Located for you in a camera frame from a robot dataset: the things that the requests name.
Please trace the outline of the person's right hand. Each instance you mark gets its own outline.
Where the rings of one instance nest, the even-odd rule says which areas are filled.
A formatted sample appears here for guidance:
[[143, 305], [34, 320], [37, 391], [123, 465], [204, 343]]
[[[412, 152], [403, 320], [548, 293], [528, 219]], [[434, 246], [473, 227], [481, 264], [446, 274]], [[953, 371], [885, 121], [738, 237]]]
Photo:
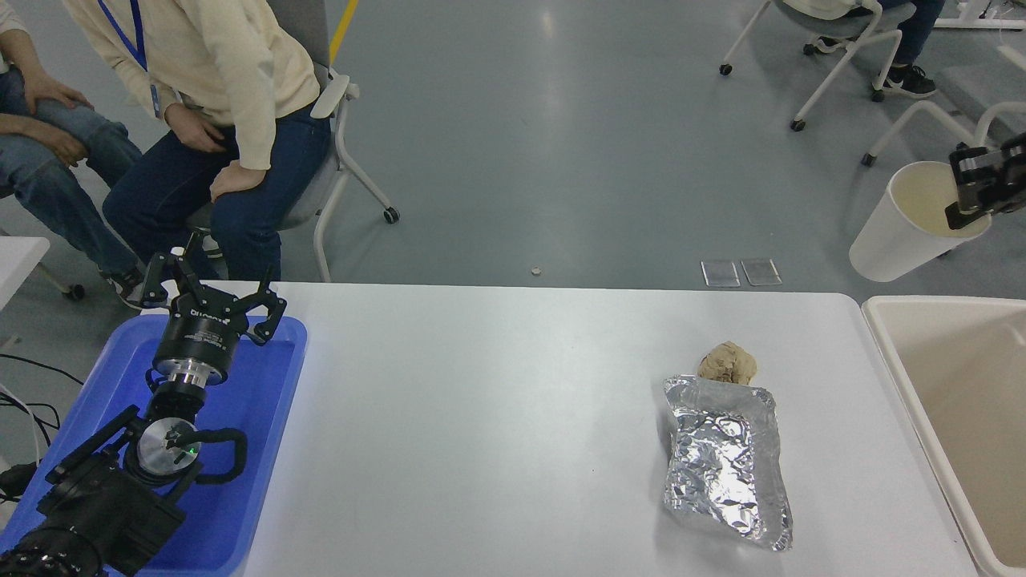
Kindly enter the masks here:
[[42, 124], [36, 139], [47, 146], [66, 167], [77, 167], [80, 161], [87, 158], [88, 150], [83, 143], [73, 134], [50, 124]]

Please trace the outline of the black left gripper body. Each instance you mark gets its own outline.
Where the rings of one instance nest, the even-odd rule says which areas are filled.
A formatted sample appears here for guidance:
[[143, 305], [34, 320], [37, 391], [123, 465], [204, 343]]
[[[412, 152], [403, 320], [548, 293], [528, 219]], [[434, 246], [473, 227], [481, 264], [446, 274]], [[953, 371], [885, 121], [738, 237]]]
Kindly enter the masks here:
[[244, 314], [226, 311], [212, 298], [202, 308], [196, 297], [177, 297], [170, 304], [168, 325], [151, 362], [161, 375], [194, 373], [205, 366], [208, 377], [227, 377], [244, 333]]

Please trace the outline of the lanyard person's left hand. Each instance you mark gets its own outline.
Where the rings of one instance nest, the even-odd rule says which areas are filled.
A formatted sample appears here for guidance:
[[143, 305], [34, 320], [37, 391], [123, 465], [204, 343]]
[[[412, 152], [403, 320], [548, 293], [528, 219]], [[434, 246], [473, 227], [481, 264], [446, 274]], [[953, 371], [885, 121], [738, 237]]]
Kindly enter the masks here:
[[216, 202], [224, 195], [255, 188], [263, 183], [267, 172], [267, 169], [242, 167], [239, 160], [232, 160], [227, 167], [220, 169], [210, 184], [210, 201]]

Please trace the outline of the lanyard person's right hand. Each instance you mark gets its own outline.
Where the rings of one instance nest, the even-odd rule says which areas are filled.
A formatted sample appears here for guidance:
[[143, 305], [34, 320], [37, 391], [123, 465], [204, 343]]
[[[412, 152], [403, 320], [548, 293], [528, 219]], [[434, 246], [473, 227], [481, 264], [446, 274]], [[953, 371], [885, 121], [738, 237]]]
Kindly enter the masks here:
[[165, 109], [164, 121], [184, 146], [204, 153], [226, 152], [223, 132], [182, 103]]

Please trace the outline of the person's left hand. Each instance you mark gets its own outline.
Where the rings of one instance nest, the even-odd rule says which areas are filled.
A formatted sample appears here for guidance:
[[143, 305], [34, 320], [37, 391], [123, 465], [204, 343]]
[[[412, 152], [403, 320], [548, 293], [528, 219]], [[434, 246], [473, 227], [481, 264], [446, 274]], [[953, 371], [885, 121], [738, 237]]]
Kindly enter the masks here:
[[31, 115], [36, 114], [39, 104], [43, 101], [55, 101], [67, 109], [79, 107], [93, 109], [91, 103], [81, 92], [67, 87], [45, 72], [30, 74], [29, 71], [22, 71], [22, 79], [23, 98]]

